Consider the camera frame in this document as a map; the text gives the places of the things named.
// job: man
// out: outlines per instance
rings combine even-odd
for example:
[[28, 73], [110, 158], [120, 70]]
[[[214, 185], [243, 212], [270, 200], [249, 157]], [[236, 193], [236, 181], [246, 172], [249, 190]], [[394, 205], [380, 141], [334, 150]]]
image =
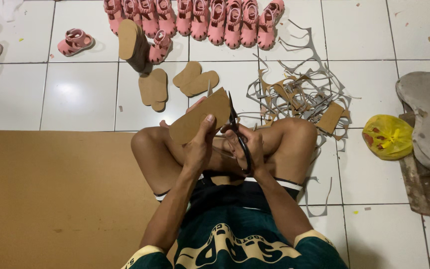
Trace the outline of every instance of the man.
[[232, 130], [224, 127], [225, 138], [214, 139], [212, 115], [185, 145], [175, 144], [165, 127], [134, 135], [132, 151], [161, 204], [123, 269], [172, 268], [166, 254], [175, 240], [177, 269], [347, 268], [296, 202], [316, 143], [314, 125], [286, 118], [256, 132], [238, 129], [252, 158], [251, 175], [238, 186], [217, 186], [208, 175], [244, 176], [247, 166]]

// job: leg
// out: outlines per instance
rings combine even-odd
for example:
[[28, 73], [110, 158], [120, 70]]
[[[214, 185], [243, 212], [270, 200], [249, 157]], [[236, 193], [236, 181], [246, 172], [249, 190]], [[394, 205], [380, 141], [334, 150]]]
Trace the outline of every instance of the leg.
[[[316, 143], [316, 128], [302, 119], [287, 118], [273, 123], [263, 133], [263, 151], [273, 176], [302, 183]], [[145, 128], [131, 142], [139, 167], [154, 193], [172, 187], [182, 170], [182, 146], [175, 144], [164, 127]], [[214, 146], [229, 151], [224, 139], [215, 139]], [[241, 173], [236, 160], [213, 152], [208, 169]]]

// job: white stripe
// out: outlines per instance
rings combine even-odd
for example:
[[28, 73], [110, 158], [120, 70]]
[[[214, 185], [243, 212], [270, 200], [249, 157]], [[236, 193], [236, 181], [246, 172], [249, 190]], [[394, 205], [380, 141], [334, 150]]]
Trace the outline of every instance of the white stripe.
[[[256, 182], [256, 180], [254, 178], [245, 178], [245, 181]], [[303, 189], [302, 186], [296, 185], [296, 184], [293, 184], [290, 182], [281, 181], [281, 180], [277, 180], [276, 182], [278, 182], [281, 186], [284, 186], [284, 187], [287, 187], [290, 189], [299, 190], [299, 191], [301, 191]]]

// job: yellow plastic bag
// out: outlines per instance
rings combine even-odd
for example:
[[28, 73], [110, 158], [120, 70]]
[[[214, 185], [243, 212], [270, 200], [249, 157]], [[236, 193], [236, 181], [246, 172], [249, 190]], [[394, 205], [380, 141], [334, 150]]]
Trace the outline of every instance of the yellow plastic bag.
[[390, 115], [376, 115], [363, 129], [368, 148], [381, 160], [397, 160], [412, 151], [412, 127]]

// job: grout line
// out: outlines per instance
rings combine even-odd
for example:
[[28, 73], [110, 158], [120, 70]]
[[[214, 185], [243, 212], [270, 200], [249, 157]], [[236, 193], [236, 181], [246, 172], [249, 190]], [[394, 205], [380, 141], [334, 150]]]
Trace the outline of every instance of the grout line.
[[421, 214], [421, 223], [422, 223], [422, 231], [424, 232], [424, 241], [426, 242], [427, 261], [429, 262], [429, 269], [430, 269], [430, 256], [429, 256], [429, 247], [427, 246], [426, 226], [424, 225], [424, 216], [422, 214]]
[[396, 71], [397, 71], [397, 79], [399, 79], [399, 69], [397, 68], [397, 56], [396, 56], [396, 47], [394, 46], [394, 35], [393, 35], [393, 28], [391, 26], [391, 15], [389, 14], [389, 5], [386, 2], [386, 9], [387, 9], [387, 19], [389, 20], [389, 29], [391, 30], [391, 40], [393, 41], [393, 50], [394, 50], [394, 59], [396, 60]]
[[116, 131], [116, 120], [117, 120], [117, 100], [119, 99], [119, 64], [117, 63], [117, 82], [116, 82], [116, 109], [114, 111], [114, 131]]
[[47, 63], [46, 63], [46, 77], [44, 79], [44, 88], [43, 88], [43, 104], [41, 105], [41, 120], [39, 121], [39, 131], [41, 130], [41, 125], [43, 125], [43, 112], [44, 112], [44, 98], [46, 96], [46, 83], [47, 83], [47, 74], [49, 73], [49, 53], [51, 52], [51, 40], [53, 36], [53, 29], [54, 29], [54, 17], [56, 15], [56, 2], [54, 2], [54, 8], [53, 8], [53, 22], [51, 24], [51, 35], [49, 39], [49, 48], [47, 51]]

